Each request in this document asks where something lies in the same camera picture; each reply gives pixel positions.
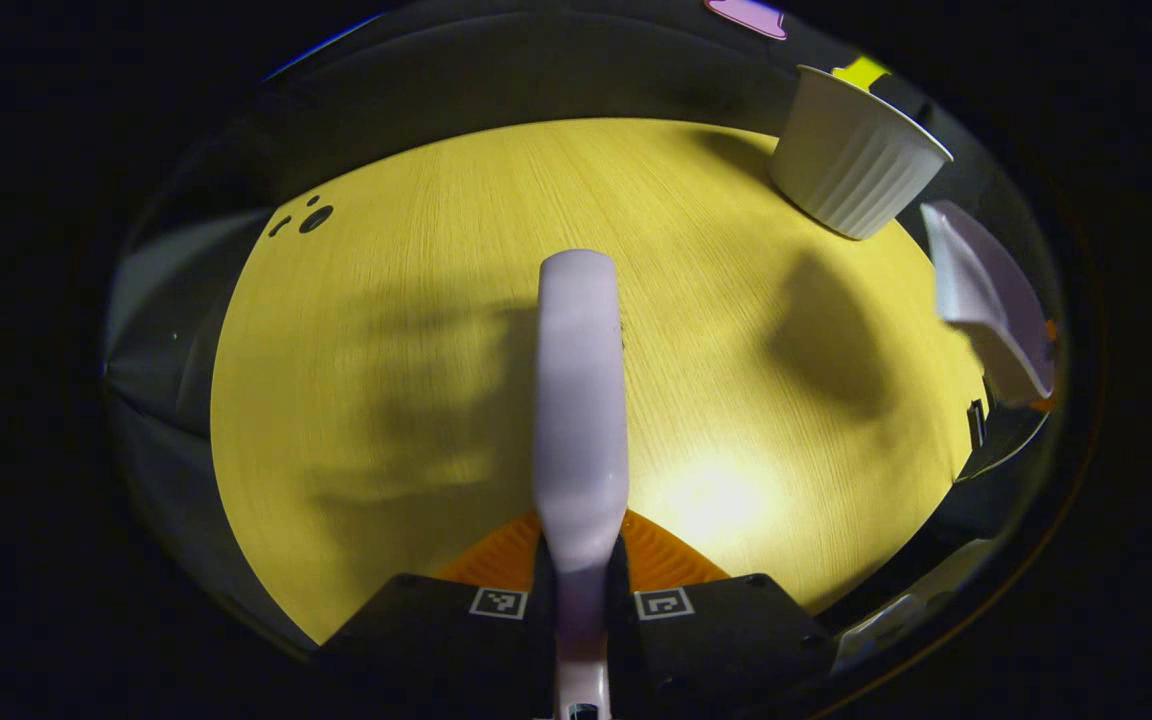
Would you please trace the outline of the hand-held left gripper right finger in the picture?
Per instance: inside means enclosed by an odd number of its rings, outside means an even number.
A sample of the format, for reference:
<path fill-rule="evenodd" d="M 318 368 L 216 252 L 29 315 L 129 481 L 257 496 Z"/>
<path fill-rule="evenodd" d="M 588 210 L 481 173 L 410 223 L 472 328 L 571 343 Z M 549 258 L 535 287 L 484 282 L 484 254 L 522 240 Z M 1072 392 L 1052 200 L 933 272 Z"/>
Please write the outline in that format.
<path fill-rule="evenodd" d="M 838 643 L 776 579 L 732 575 L 626 511 L 605 588 L 614 719 L 735 719 L 796 702 Z"/>

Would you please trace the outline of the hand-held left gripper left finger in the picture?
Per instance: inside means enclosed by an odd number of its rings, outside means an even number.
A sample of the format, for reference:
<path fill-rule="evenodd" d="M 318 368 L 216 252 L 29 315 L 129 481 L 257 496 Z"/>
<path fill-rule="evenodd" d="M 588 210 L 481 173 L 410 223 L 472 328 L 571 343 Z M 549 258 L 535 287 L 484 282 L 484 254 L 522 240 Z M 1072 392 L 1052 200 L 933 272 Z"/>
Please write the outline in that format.
<path fill-rule="evenodd" d="M 435 577 L 399 573 L 317 647 L 379 719 L 552 719 L 554 578 L 535 511 Z"/>

